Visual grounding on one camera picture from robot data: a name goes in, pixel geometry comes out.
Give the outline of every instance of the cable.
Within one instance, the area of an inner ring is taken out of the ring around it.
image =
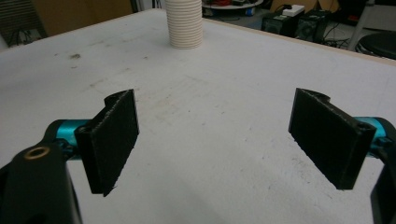
[[[326,39],[326,37],[329,35],[329,33],[334,30],[338,25],[340,24],[340,22],[338,22],[337,24],[334,24],[334,26],[332,27],[332,29],[330,29],[325,36],[323,36],[323,40]]]

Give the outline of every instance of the equipment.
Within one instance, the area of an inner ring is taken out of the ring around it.
[[[294,37],[299,16],[289,17],[280,15],[279,12],[267,13],[262,18],[262,31]]]
[[[93,119],[60,119],[0,169],[0,223],[82,223],[65,162],[81,157],[92,193],[107,196],[139,134],[134,91],[105,99]]]
[[[371,201],[375,224],[396,222],[396,129],[381,118],[352,118],[330,97],[297,89],[289,132],[337,189],[353,189],[366,155],[384,162]]]
[[[310,10],[298,20],[297,31],[295,36],[297,39],[322,43],[324,31],[331,12],[325,10]]]

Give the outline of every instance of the screw hole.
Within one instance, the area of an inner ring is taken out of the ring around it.
[[[35,147],[26,152],[24,158],[26,160],[36,160],[49,154],[49,152],[50,149],[48,147]]]

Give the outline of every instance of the black cable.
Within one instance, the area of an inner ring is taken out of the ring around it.
[[[278,12],[279,9],[280,9],[281,7],[282,7],[282,9],[291,9],[291,5],[289,5],[289,4],[283,4],[283,5],[279,6],[279,7],[277,7],[277,8],[275,9],[275,12]]]
[[[323,36],[323,40],[325,40],[326,37],[329,35],[329,33],[330,33],[332,30],[334,30],[339,24],[340,24],[340,22],[338,22],[336,25],[334,24],[334,26],[332,27],[332,29],[330,29],[330,30],[326,33],[326,35]]]

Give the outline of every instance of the scuff mark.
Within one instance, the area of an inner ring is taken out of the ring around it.
[[[69,56],[69,59],[79,59],[79,58],[81,58],[80,54],[73,54]]]

